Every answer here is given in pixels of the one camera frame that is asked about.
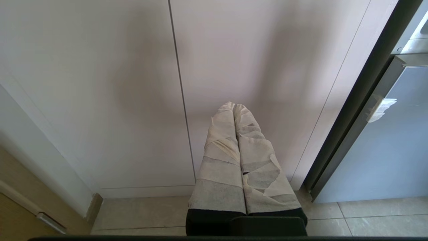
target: wooden door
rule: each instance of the wooden door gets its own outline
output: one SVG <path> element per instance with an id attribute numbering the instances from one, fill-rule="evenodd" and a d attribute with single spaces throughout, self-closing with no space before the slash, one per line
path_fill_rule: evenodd
<path id="1" fill-rule="evenodd" d="M 91 231 L 91 225 L 83 217 L 1 147 L 0 194 L 0 240 L 3 240 L 6 234 L 17 235 L 16 240 L 27 237 L 19 230 L 29 235 L 37 235 L 38 232 L 42 235 L 52 234 L 52 231 L 43 225 L 38 225 L 42 227 L 40 229 L 34 226 L 34 229 L 38 230 L 37 232 L 30 232 L 23 226 L 24 224 L 32 225 L 33 221 L 38 221 L 31 221 L 31 219 L 35 219 L 39 213 L 47 214 L 60 226 L 63 226 L 66 234 L 87 235 Z"/>
<path id="2" fill-rule="evenodd" d="M 0 193 L 0 241 L 26 241 L 59 233 L 34 214 Z"/>

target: white wall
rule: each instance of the white wall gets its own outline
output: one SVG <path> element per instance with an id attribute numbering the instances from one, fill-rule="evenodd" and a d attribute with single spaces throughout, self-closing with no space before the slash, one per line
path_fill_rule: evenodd
<path id="1" fill-rule="evenodd" d="M 6 78 L 4 72 L 0 78 Z M 91 190 L 1 85 L 0 146 L 85 216 L 92 200 Z"/>

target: white cabinet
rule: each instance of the white cabinet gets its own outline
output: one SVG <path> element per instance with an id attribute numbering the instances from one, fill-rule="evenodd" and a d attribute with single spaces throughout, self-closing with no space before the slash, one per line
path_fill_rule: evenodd
<path id="1" fill-rule="evenodd" d="M 104 198 L 191 193 L 166 0 L 2 0 L 0 32 L 2 85 Z"/>
<path id="2" fill-rule="evenodd" d="M 296 189 L 396 1 L 0 0 L 0 83 L 104 198 L 190 194 L 227 101 Z"/>
<path id="3" fill-rule="evenodd" d="M 230 100 L 253 112 L 290 180 L 368 4 L 171 1 L 196 170 L 210 116 Z"/>

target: tiled floor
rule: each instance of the tiled floor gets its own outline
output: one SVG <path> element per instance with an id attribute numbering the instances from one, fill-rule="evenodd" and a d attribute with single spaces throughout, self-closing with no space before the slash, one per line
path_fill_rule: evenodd
<path id="1" fill-rule="evenodd" d="M 310 236 L 428 236 L 428 197 L 312 204 L 297 191 Z M 186 235 L 189 197 L 105 199 L 95 235 Z"/>

